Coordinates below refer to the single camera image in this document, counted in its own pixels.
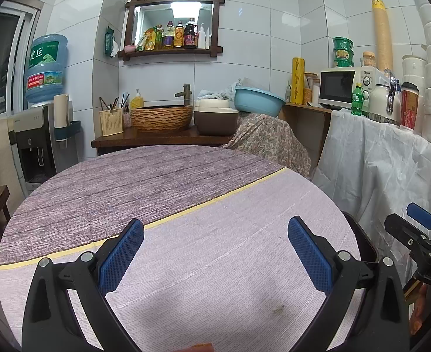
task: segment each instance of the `white plastic sheet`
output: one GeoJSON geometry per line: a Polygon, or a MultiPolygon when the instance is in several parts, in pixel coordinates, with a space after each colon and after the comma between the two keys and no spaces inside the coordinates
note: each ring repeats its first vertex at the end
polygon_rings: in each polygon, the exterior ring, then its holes
{"type": "Polygon", "coordinates": [[[415,202],[431,212],[431,143],[392,124],[334,111],[312,181],[355,217],[380,255],[393,257],[404,284],[415,263],[384,223],[397,213],[429,234],[406,208],[415,202]]]}

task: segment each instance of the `glass jar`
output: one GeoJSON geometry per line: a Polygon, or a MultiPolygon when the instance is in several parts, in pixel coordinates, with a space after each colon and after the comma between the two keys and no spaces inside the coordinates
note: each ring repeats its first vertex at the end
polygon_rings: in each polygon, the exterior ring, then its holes
{"type": "Polygon", "coordinates": [[[364,51],[364,66],[375,67],[375,53],[372,51],[364,51]]]}

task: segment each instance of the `screw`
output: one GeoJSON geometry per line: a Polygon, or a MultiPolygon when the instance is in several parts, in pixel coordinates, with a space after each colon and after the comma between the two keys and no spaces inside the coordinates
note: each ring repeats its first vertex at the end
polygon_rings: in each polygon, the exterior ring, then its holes
{"type": "Polygon", "coordinates": [[[393,260],[389,257],[385,257],[383,258],[383,263],[387,266],[392,266],[393,265],[393,260]]]}
{"type": "Polygon", "coordinates": [[[93,254],[92,254],[92,253],[90,253],[89,251],[86,251],[85,253],[83,253],[83,254],[80,256],[80,259],[81,259],[83,262],[88,262],[88,261],[92,260],[92,258],[93,258],[93,254]]]}
{"type": "Polygon", "coordinates": [[[50,262],[50,260],[48,258],[41,258],[40,260],[40,266],[43,268],[45,266],[47,266],[47,264],[50,262]]]}
{"type": "Polygon", "coordinates": [[[347,251],[339,251],[338,257],[342,260],[350,260],[350,254],[347,251]]]}

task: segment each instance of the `blue plastic basin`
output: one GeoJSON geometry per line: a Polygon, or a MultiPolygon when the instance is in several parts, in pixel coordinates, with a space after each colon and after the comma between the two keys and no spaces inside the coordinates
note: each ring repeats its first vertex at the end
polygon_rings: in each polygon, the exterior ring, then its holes
{"type": "Polygon", "coordinates": [[[252,87],[236,87],[235,107],[239,111],[266,114],[275,118],[284,104],[284,99],[269,91],[252,87]]]}

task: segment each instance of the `window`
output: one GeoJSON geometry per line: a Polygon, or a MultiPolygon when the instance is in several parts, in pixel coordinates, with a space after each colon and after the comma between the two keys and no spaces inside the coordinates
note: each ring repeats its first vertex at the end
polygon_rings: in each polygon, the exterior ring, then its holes
{"type": "Polygon", "coordinates": [[[24,109],[26,54],[36,13],[10,1],[0,7],[0,115],[24,109]]]}

